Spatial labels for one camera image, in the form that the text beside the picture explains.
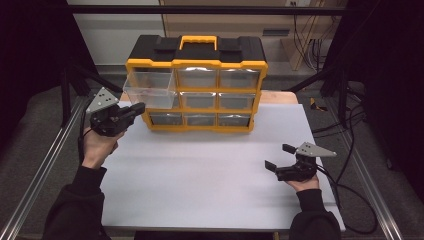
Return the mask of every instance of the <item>black cable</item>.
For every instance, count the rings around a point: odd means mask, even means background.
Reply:
[[[341,187],[341,188],[344,188],[346,190],[351,191],[356,196],[358,196],[363,202],[366,203],[366,205],[368,206],[368,208],[371,210],[371,214],[373,215],[373,218],[374,218],[374,223],[372,225],[371,230],[368,230],[368,231],[358,230],[358,229],[355,229],[355,228],[349,226],[348,224],[344,223],[345,226],[346,226],[346,228],[349,229],[349,230],[351,230],[352,232],[363,234],[363,235],[368,235],[368,234],[371,234],[371,233],[375,232],[377,230],[377,227],[378,227],[378,218],[377,218],[377,214],[376,214],[374,208],[372,207],[372,205],[370,204],[370,202],[365,197],[363,197],[360,193],[358,193],[357,191],[353,190],[352,188],[350,188],[350,187],[348,187],[346,185],[337,183],[333,179],[333,177],[331,176],[331,174],[327,171],[327,169],[325,169],[323,166],[317,165],[317,170],[320,171],[320,172],[322,172],[330,180],[330,186],[332,187],[332,189],[334,191],[334,195],[335,195],[335,198],[336,198],[336,205],[337,205],[337,207],[339,209],[341,209],[341,201],[340,201],[340,194],[339,194],[338,188]]]
[[[80,163],[82,163],[82,161],[84,160],[84,137],[86,134],[86,133],[84,134],[85,116],[86,116],[87,108],[88,106],[90,106],[91,101],[92,101],[92,98],[89,98],[87,101],[87,104],[84,106],[82,110],[81,118],[80,118],[80,129],[79,129],[79,135],[78,135],[78,156],[79,156]]]
[[[332,23],[331,25],[325,30],[325,32],[321,35],[320,39],[326,39],[328,37],[328,35],[330,35],[331,32],[333,32],[334,26],[336,24],[336,19],[335,18],[331,18],[332,19]]]
[[[353,111],[355,111],[356,108],[360,107],[361,104],[356,105],[349,113],[349,124],[350,124],[350,134],[352,135],[352,142],[350,143],[350,149],[349,149],[349,153],[346,157],[345,163],[343,164],[342,170],[340,171],[339,176],[337,177],[336,183],[338,184],[340,182],[340,179],[342,178],[344,172],[346,171],[347,165],[350,162],[350,157],[352,155],[353,152],[353,145],[355,144],[355,135],[353,134],[353,127],[352,127],[352,113]]]
[[[317,71],[319,72],[319,58],[321,55],[321,47],[322,47],[322,40],[318,40],[318,52],[317,52]]]
[[[88,129],[88,131],[84,133],[84,135],[82,136],[82,138],[84,139],[84,138],[85,138],[85,136],[86,136],[89,132],[91,132],[92,130],[93,130],[92,128]]]
[[[358,115],[360,115],[360,114],[362,114],[362,113],[364,113],[364,111],[361,111],[361,112],[359,112],[359,113],[357,113],[357,114],[353,115],[352,117],[349,117],[349,118],[348,118],[348,119],[346,119],[346,120],[350,120],[351,118],[354,118],[354,117],[356,117],[356,116],[358,116]],[[333,123],[333,124],[331,124],[330,126],[327,126],[327,127],[314,129],[314,130],[312,130],[312,134],[315,134],[315,133],[319,133],[319,132],[324,132],[324,131],[330,130],[330,129],[332,129],[332,128],[334,128],[334,127],[337,127],[337,126],[339,126],[339,125],[341,125],[341,124],[342,124],[341,122],[337,122],[337,123]]]
[[[349,226],[345,223],[346,228],[353,231],[353,232],[356,232],[356,233],[359,233],[359,234],[364,234],[364,235],[371,234],[371,233],[375,232],[377,230],[377,227],[378,227],[378,219],[377,219],[377,214],[375,213],[375,210],[372,207],[372,205],[370,204],[370,202],[365,197],[363,197],[360,193],[358,193],[357,191],[353,190],[352,188],[350,188],[348,186],[345,186],[343,184],[337,184],[337,186],[351,191],[356,196],[358,196],[360,199],[362,199],[362,201],[364,201],[367,204],[368,208],[371,210],[371,213],[372,213],[373,218],[374,218],[374,224],[373,224],[371,230],[369,230],[369,231],[357,230],[357,229],[354,229],[353,227],[351,227],[351,226]]]
[[[308,22],[311,20],[311,18],[314,17],[313,15],[311,15],[308,20],[306,20],[305,26],[303,26],[302,30],[300,31],[300,34],[302,34],[302,37],[305,38],[303,36],[303,31],[305,31],[306,26],[308,25]]]
[[[316,62],[317,61],[317,58],[316,58],[317,56],[315,55],[315,41],[316,41],[316,39],[314,39],[313,40],[313,43],[312,43],[312,58]]]
[[[362,120],[363,120],[362,118],[361,118],[361,119],[359,119],[358,121],[356,121],[356,123],[354,123],[354,124],[353,124],[353,126],[358,125],[358,124],[359,124]],[[324,137],[329,137],[329,136],[333,136],[333,135],[336,135],[336,134],[344,133],[344,132],[346,132],[347,130],[348,130],[348,129],[343,129],[342,131],[338,131],[338,132],[334,132],[334,133],[329,133],[329,134],[327,134],[327,135],[314,136],[314,139],[317,139],[317,138],[324,138]]]
[[[308,61],[306,61],[305,55],[302,53],[302,51],[297,46],[297,41],[299,41],[300,47],[302,47],[302,49],[304,47],[304,46],[302,46],[302,42],[300,41],[299,33],[297,32],[297,15],[293,15],[293,22],[294,22],[294,34],[293,34],[294,46],[296,47],[297,51],[299,52],[300,56],[302,57],[303,62],[306,64],[306,66],[308,66],[310,69],[314,69],[314,67],[311,66],[308,63]]]

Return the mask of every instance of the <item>yellow handle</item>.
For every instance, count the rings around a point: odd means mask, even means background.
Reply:
[[[213,43],[215,51],[218,49],[216,36],[183,36],[181,38],[180,50],[183,49],[184,43]]]

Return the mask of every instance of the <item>black curtain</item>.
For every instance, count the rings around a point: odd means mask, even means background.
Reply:
[[[70,12],[47,10],[66,0],[15,0],[0,4],[0,148],[26,112],[29,99],[60,85],[66,66],[79,64],[97,73]],[[71,83],[84,77],[68,72]]]
[[[424,1],[382,0],[370,13],[342,19],[326,65],[340,60],[341,49],[355,39],[338,64],[348,81],[365,85],[365,111],[389,163],[424,202]]]

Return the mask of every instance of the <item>yellow storage cabinet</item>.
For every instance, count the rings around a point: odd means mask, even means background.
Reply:
[[[268,65],[258,37],[141,35],[126,68],[149,129],[250,132]]]

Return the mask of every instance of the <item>person's arm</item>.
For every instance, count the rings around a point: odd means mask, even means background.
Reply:
[[[322,200],[318,177],[306,182],[287,182],[296,190],[302,212],[293,219],[290,240],[341,239],[340,226],[333,213],[328,212]]]
[[[72,184],[62,188],[51,207],[44,226],[43,240],[110,239],[101,224],[104,194],[100,184],[106,169],[101,167],[106,157],[117,147],[116,137],[99,136],[88,131],[84,137],[84,161]]]

